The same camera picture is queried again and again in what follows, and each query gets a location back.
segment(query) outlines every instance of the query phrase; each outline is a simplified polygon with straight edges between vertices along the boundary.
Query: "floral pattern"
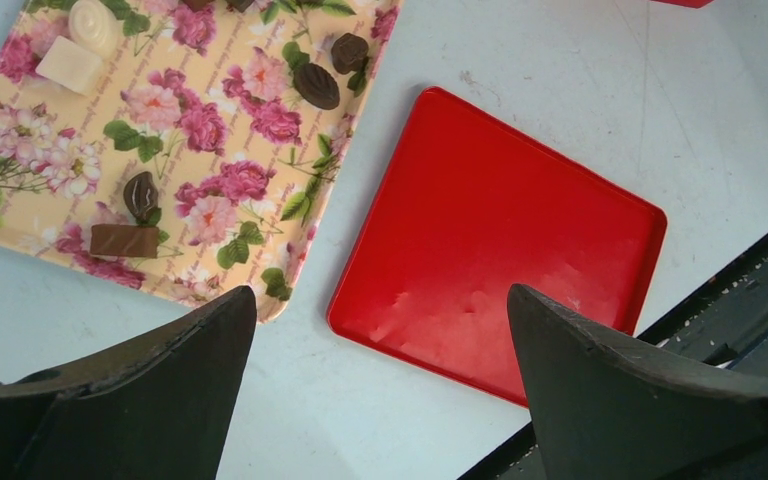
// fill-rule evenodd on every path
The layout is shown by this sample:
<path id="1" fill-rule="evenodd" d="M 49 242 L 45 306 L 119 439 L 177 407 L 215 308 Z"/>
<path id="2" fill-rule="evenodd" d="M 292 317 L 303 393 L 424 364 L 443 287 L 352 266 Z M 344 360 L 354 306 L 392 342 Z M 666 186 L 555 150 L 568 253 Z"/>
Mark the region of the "floral pattern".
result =
<path id="1" fill-rule="evenodd" d="M 191 306 L 248 284 L 259 318 L 273 318 L 293 294 L 402 0 L 255 0 L 245 14 L 100 1 L 123 40 L 89 96 L 35 74 L 68 37 L 74 0 L 26 0 L 1 49 L 0 244 Z M 293 75 L 312 61 L 331 69 L 346 31 L 370 41 L 370 58 L 335 75 L 341 105 L 322 111 Z M 140 225 L 159 229 L 158 259 L 91 255 L 94 225 L 137 224 L 122 188 L 145 170 L 160 208 Z"/>

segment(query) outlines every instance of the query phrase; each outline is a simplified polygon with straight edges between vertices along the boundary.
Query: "white table surface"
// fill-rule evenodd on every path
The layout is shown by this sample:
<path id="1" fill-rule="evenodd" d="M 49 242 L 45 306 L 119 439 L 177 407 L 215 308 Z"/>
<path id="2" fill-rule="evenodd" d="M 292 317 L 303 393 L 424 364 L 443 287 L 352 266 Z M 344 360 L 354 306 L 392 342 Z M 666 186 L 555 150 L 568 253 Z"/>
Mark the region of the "white table surface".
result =
<path id="1" fill-rule="evenodd" d="M 0 0 L 0 45 L 19 8 Z M 638 332 L 768 231 L 768 0 L 407 0 L 289 308 L 255 336 L 219 478 L 452 479 L 522 408 L 367 350 L 324 311 L 419 91 L 441 85 L 662 207 Z M 0 381 L 184 308 L 0 249 Z"/>

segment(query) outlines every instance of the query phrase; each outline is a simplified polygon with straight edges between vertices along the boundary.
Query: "milk chocolate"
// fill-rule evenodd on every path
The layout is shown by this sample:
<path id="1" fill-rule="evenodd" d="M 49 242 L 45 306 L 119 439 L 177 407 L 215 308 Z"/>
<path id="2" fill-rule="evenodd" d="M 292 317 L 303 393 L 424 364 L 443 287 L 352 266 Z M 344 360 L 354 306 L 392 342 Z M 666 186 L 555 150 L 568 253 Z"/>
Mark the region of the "milk chocolate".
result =
<path id="1" fill-rule="evenodd" d="M 369 43 L 366 40 L 347 33 L 334 42 L 331 47 L 331 61 L 337 73 L 347 74 L 363 68 L 363 62 L 369 55 Z"/>
<path id="2" fill-rule="evenodd" d="M 254 0 L 228 0 L 228 5 L 232 6 L 238 12 L 245 12 L 253 3 Z"/>
<path id="3" fill-rule="evenodd" d="M 202 8 L 206 7 L 208 4 L 211 4 L 214 2 L 214 0 L 181 0 L 184 2 L 184 4 L 188 7 L 190 7 L 190 10 L 197 12 L 201 10 Z"/>
<path id="4" fill-rule="evenodd" d="M 93 225 L 90 253 L 109 257 L 157 258 L 160 229 L 136 225 Z"/>
<path id="5" fill-rule="evenodd" d="M 315 63 L 306 63 L 293 74 L 293 86 L 302 98 L 323 110 L 334 110 L 340 105 L 340 87 L 327 70 Z"/>
<path id="6" fill-rule="evenodd" d="M 125 206 L 137 223 L 148 222 L 157 208 L 157 187 L 152 181 L 151 172 L 142 172 L 125 184 Z"/>

